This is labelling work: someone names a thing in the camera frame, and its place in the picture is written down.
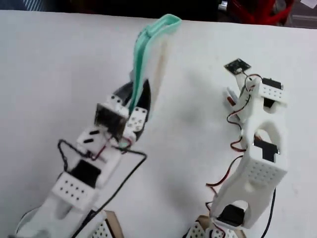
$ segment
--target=red wire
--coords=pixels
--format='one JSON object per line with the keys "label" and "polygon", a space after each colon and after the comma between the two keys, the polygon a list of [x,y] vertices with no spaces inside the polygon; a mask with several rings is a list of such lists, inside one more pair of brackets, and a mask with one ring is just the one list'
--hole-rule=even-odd
{"label": "red wire", "polygon": [[218,193],[217,193],[217,191],[216,191],[213,187],[208,187],[208,188],[210,188],[210,189],[214,192],[214,194],[216,195],[216,197],[218,197]]}
{"label": "red wire", "polygon": [[251,76],[257,76],[257,77],[260,77],[260,78],[262,79],[262,77],[261,77],[259,74],[257,74],[257,73],[253,73],[253,74],[247,75],[246,79],[244,80],[244,87],[245,87],[245,89],[246,89],[247,92],[249,92],[251,88],[254,88],[254,87],[255,87],[255,85],[253,85],[253,86],[251,86],[249,89],[247,89],[246,81],[247,81],[247,79],[248,79],[249,77],[251,77]]}
{"label": "red wire", "polygon": [[101,148],[101,150],[97,153],[97,155],[92,160],[95,161],[100,156],[100,154],[105,150],[105,148],[106,148],[106,145],[104,145]]}
{"label": "red wire", "polygon": [[250,97],[251,97],[251,96],[249,95],[249,97],[248,97],[248,99],[247,99],[247,102],[245,103],[245,105],[244,105],[242,108],[240,108],[240,109],[237,110],[237,111],[233,111],[232,113],[230,113],[230,114],[227,116],[227,122],[229,122],[230,124],[237,125],[237,126],[240,128],[240,130],[242,130],[241,125],[240,125],[239,123],[237,123],[237,122],[230,121],[230,120],[229,120],[229,117],[231,117],[231,116],[237,114],[238,112],[242,111],[242,110],[247,106],[247,104],[249,103]]}
{"label": "red wire", "polygon": [[232,143],[230,144],[231,149],[233,149],[233,150],[236,151],[236,152],[246,152],[246,151],[247,151],[246,149],[241,149],[241,148],[238,148],[238,147],[233,146],[233,145],[235,145],[235,144],[240,143],[241,140],[242,140],[242,137],[240,137],[239,140],[232,142]]}
{"label": "red wire", "polygon": [[242,157],[243,157],[243,155],[240,155],[240,156],[238,156],[237,158],[235,158],[235,159],[231,162],[231,164],[229,165],[229,168],[228,168],[226,174],[224,175],[224,177],[223,177],[219,182],[216,182],[216,183],[206,183],[206,186],[207,186],[207,187],[216,187],[216,186],[219,186],[220,184],[222,184],[222,183],[227,179],[227,177],[228,177],[228,175],[229,175],[229,173],[230,173],[231,167],[232,167],[232,165],[234,164],[234,162],[236,162],[237,159],[240,159],[240,158],[242,158]]}
{"label": "red wire", "polygon": [[213,225],[214,225],[217,229],[219,229],[219,230],[221,230],[221,231],[223,232],[223,237],[222,237],[222,238],[225,238],[225,237],[226,237],[226,232],[224,232],[224,230],[221,229],[219,226],[217,226],[215,223],[213,223]]}

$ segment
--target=white plastic frame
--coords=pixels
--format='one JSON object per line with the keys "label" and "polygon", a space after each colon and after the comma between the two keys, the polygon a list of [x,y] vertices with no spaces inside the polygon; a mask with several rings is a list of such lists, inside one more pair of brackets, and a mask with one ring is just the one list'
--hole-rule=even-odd
{"label": "white plastic frame", "polygon": [[[234,110],[242,108],[251,95],[248,105],[237,114],[241,122],[244,122],[241,144],[243,148],[247,148],[247,151],[237,170],[223,183],[218,197],[211,206],[211,217],[216,224],[229,229],[237,227],[216,219],[224,208],[235,201],[247,202],[248,208],[241,227],[249,229],[270,204],[274,189],[288,170],[287,130],[284,121],[287,107],[285,92],[262,84],[260,78],[249,81],[247,88],[251,88],[250,92],[244,90],[233,108]],[[264,108],[264,97],[268,96],[274,97],[271,99],[276,101],[271,109]],[[275,154],[275,163],[264,160],[262,148],[253,145],[254,136],[259,130],[265,130],[268,134],[265,141],[277,145],[279,153]]]}

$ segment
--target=white plastic bracket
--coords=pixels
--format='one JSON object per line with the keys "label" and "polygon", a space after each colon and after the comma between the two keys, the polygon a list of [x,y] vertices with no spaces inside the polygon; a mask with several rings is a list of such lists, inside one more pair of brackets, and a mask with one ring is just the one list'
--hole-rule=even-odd
{"label": "white plastic bracket", "polygon": [[148,110],[135,107],[129,118],[129,121],[126,124],[126,128],[130,128],[134,132],[142,130],[147,114]]}
{"label": "white plastic bracket", "polygon": [[52,192],[81,211],[91,207],[97,196],[92,187],[65,172],[59,177]]}
{"label": "white plastic bracket", "polygon": [[[247,151],[237,170],[223,183],[211,206],[211,217],[215,223],[232,230],[238,227],[217,220],[224,208],[236,201],[245,201],[248,208],[241,227],[250,228],[270,204],[274,189],[288,170],[287,130],[284,121],[287,97],[284,89],[264,85],[260,78],[248,81],[247,88],[249,92],[244,90],[234,106],[234,110],[242,108],[251,96],[248,105],[238,114],[244,123],[241,144]],[[270,109],[264,107],[264,98],[274,100]],[[273,155],[273,161],[264,159],[263,148],[254,144],[255,135],[276,145],[278,150]]]}
{"label": "white plastic bracket", "polygon": [[199,222],[195,222],[189,229],[186,238],[205,238],[205,231]]}

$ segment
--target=wire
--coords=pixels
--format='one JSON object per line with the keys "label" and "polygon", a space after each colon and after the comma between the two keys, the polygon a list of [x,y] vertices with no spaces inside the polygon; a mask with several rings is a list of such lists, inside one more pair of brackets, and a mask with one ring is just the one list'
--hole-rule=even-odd
{"label": "wire", "polygon": [[219,182],[216,182],[216,183],[206,183],[206,186],[207,186],[207,187],[216,187],[216,186],[219,186],[220,184],[222,184],[222,183],[227,179],[227,177],[228,177],[228,175],[229,175],[229,173],[230,173],[231,167],[232,167],[232,165],[234,164],[234,162],[236,162],[237,159],[240,159],[240,158],[242,158],[242,157],[243,157],[243,155],[240,155],[240,156],[238,156],[237,158],[235,158],[235,159],[231,162],[231,164],[229,165],[229,168],[228,168],[226,174],[223,176],[223,178],[222,178]]}
{"label": "wire", "polygon": [[208,188],[210,188],[214,192],[215,196],[218,197],[218,193],[213,187],[208,187]]}
{"label": "wire", "polygon": [[86,219],[86,222],[83,223],[78,230],[74,233],[74,235],[71,238],[77,237],[77,235],[83,230],[83,228],[95,217],[97,214],[99,214],[113,199],[114,197],[118,194],[118,192],[122,189],[124,184],[128,181],[128,179],[133,175],[133,173],[146,161],[148,155],[144,152],[141,151],[135,151],[135,150],[130,150],[130,149],[125,149],[121,147],[115,147],[115,149],[120,150],[120,151],[126,151],[127,153],[131,154],[137,154],[137,155],[142,155],[143,159],[134,167],[134,169],[128,174],[128,176],[123,180],[123,182],[120,184],[120,186],[117,188],[117,190],[114,192],[114,194],[89,218]]}
{"label": "wire", "polygon": [[246,152],[246,151],[247,151],[246,149],[241,149],[241,148],[238,148],[238,147],[233,146],[233,145],[235,145],[235,144],[240,143],[241,140],[242,140],[242,136],[240,137],[239,140],[232,142],[232,143],[230,144],[231,149],[233,149],[233,150],[236,151],[236,152]]}
{"label": "wire", "polygon": [[217,226],[215,223],[213,223],[213,225],[214,225],[217,229],[219,229],[219,230],[221,230],[221,231],[223,232],[222,238],[225,238],[225,237],[226,237],[226,232],[225,232],[223,229],[221,229],[219,226]]}
{"label": "wire", "polygon": [[261,236],[261,238],[264,238],[268,229],[269,229],[269,226],[271,224],[271,220],[272,220],[272,216],[273,216],[273,209],[274,209],[274,203],[275,203],[275,195],[276,195],[276,188],[274,189],[274,193],[273,193],[273,198],[272,198],[272,204],[271,204],[271,210],[269,212],[269,218],[268,218],[268,222],[267,222],[267,225],[266,225],[266,228]]}
{"label": "wire", "polygon": [[209,211],[209,216],[210,216],[210,212],[211,212],[211,208],[208,206],[208,204],[211,204],[213,201],[211,202],[206,202],[205,206],[207,207],[208,211]]}
{"label": "wire", "polygon": [[247,88],[247,79],[249,78],[251,81],[252,79],[250,78],[251,76],[257,76],[260,77],[261,79],[263,79],[259,74],[257,73],[253,73],[253,74],[249,74],[246,76],[245,80],[244,80],[244,88],[246,89],[247,92],[250,91],[251,88],[255,87],[255,85],[251,86],[249,89]]}
{"label": "wire", "polygon": [[96,154],[96,156],[94,158],[91,158],[92,161],[95,161],[99,156],[100,154],[105,150],[106,148],[106,145],[104,145],[101,150]]}
{"label": "wire", "polygon": [[64,152],[61,148],[62,144],[67,145],[70,149],[74,150],[77,154],[79,154],[80,156],[84,157],[84,158],[91,158],[91,153],[87,152],[86,154],[84,154],[83,152],[79,151],[75,146],[73,146],[72,144],[70,144],[68,141],[64,140],[64,139],[60,139],[58,140],[58,144],[57,147],[59,149],[60,155],[62,160],[64,161],[64,171],[66,172],[68,170],[68,158],[64,155]]}
{"label": "wire", "polygon": [[247,104],[249,103],[250,98],[251,98],[251,95],[248,96],[248,99],[247,99],[245,105],[244,105],[242,108],[240,108],[239,110],[233,111],[232,113],[230,113],[230,114],[227,116],[227,122],[230,123],[230,124],[237,125],[237,126],[240,128],[240,130],[242,130],[241,125],[240,125],[239,123],[235,122],[235,121],[229,120],[229,118],[230,118],[231,116],[237,114],[238,112],[242,111],[242,110],[247,106]]}

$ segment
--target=black wire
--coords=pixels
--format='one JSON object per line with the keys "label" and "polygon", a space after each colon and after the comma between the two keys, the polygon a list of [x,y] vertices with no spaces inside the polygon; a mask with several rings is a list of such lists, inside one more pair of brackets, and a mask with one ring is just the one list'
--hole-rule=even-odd
{"label": "black wire", "polygon": [[79,154],[80,156],[84,157],[84,158],[90,158],[91,154],[89,152],[87,152],[86,154],[84,154],[83,152],[77,150],[77,148],[75,146],[73,146],[72,144],[70,144],[68,141],[64,140],[64,139],[60,139],[58,141],[57,147],[59,149],[60,155],[62,160],[64,161],[64,171],[68,170],[68,159],[67,157],[64,155],[64,152],[61,148],[62,143],[64,143],[65,145],[67,145],[69,148],[71,148],[72,150],[74,150],[77,154]]}
{"label": "black wire", "polygon": [[271,210],[269,212],[269,218],[268,218],[268,222],[267,222],[267,225],[266,225],[266,228],[261,236],[261,238],[264,238],[268,229],[269,229],[269,225],[271,223],[271,220],[272,220],[272,215],[273,215],[273,209],[274,209],[274,203],[275,203],[275,195],[276,195],[276,189],[274,189],[274,193],[273,193],[273,198],[272,198],[272,204],[271,204]]}
{"label": "black wire", "polygon": [[100,213],[104,207],[106,207],[113,199],[114,197],[118,194],[118,192],[122,189],[124,184],[128,181],[128,179],[133,175],[133,173],[146,161],[148,155],[144,152],[141,151],[135,151],[135,150],[129,150],[126,148],[120,148],[120,147],[114,147],[117,150],[127,152],[127,153],[132,153],[132,154],[137,154],[137,155],[143,155],[143,159],[134,167],[134,169],[128,174],[128,176],[123,180],[123,182],[120,184],[120,186],[117,188],[117,190],[114,192],[114,194],[89,218],[86,219],[86,222],[83,223],[78,230],[74,233],[74,235],[71,238],[76,238],[77,235],[83,230],[83,228],[95,217],[97,216],[98,213]]}

